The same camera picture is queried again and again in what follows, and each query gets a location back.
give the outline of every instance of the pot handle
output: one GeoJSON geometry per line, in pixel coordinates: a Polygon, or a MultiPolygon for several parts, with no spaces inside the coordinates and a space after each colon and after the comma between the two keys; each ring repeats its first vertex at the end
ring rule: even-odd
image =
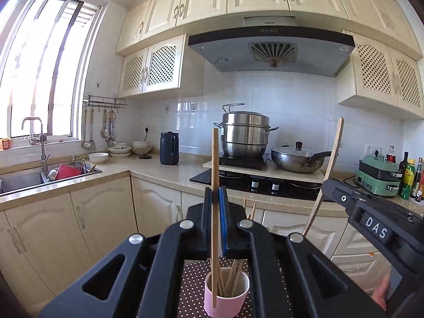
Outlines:
{"type": "Polygon", "coordinates": [[[224,110],[225,113],[231,113],[231,107],[232,106],[240,106],[240,105],[244,105],[244,103],[237,103],[237,104],[225,104],[222,105],[222,109],[224,110]]]}
{"type": "Polygon", "coordinates": [[[272,132],[272,131],[274,131],[274,130],[277,130],[278,128],[279,128],[279,127],[269,128],[269,129],[266,131],[265,135],[268,135],[270,132],[272,132]]]}
{"type": "Polygon", "coordinates": [[[321,158],[326,158],[327,156],[331,156],[331,151],[315,153],[308,159],[308,161],[316,161],[321,158]]]}

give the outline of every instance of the faucet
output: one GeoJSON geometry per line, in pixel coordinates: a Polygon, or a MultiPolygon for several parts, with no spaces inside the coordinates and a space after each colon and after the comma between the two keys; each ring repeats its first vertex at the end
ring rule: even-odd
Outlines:
{"type": "Polygon", "coordinates": [[[44,142],[47,141],[47,136],[43,134],[43,122],[41,121],[41,118],[39,117],[25,117],[22,121],[22,130],[24,128],[25,121],[35,121],[39,120],[41,124],[41,133],[40,133],[40,142],[41,142],[41,168],[43,172],[48,171],[47,167],[47,159],[50,157],[50,153],[46,155],[46,151],[44,150],[44,142]]]}

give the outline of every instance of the black robotic device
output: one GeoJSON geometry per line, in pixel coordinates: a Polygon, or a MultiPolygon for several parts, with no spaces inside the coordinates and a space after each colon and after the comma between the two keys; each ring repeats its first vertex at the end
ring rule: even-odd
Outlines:
{"type": "MultiPolygon", "coordinates": [[[[390,316],[424,283],[422,218],[337,180],[326,180],[321,189],[324,196],[346,208],[348,222],[402,276],[388,301],[390,316]]],[[[225,187],[219,196],[223,254],[248,260],[257,318],[387,317],[302,235],[270,233],[246,220],[241,206],[228,202],[225,187]]],[[[169,226],[162,235],[130,236],[52,300],[39,317],[176,317],[184,260],[210,257],[211,198],[207,188],[204,203],[190,207],[187,219],[169,226]]]]}

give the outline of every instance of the pink cup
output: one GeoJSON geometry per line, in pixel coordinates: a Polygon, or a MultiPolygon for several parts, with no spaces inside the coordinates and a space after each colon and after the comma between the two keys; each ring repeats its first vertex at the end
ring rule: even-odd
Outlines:
{"type": "MultiPolygon", "coordinates": [[[[229,267],[223,267],[222,277],[224,283],[227,281],[227,275],[230,272],[229,267]]],[[[238,315],[243,306],[244,300],[246,299],[247,292],[250,288],[249,277],[243,271],[238,279],[237,287],[235,289],[234,298],[223,298],[221,296],[216,297],[216,307],[212,307],[212,292],[211,292],[211,273],[206,275],[205,279],[205,304],[204,309],[206,313],[212,318],[233,318],[238,315]]]]}

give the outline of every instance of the utensil rack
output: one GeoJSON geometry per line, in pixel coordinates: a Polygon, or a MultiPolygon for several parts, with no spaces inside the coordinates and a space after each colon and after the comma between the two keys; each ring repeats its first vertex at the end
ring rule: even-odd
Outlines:
{"type": "Polygon", "coordinates": [[[91,94],[84,94],[84,99],[82,101],[84,106],[96,106],[99,108],[111,108],[111,109],[126,109],[127,103],[125,99],[120,98],[110,98],[107,96],[93,96],[91,94]]]}

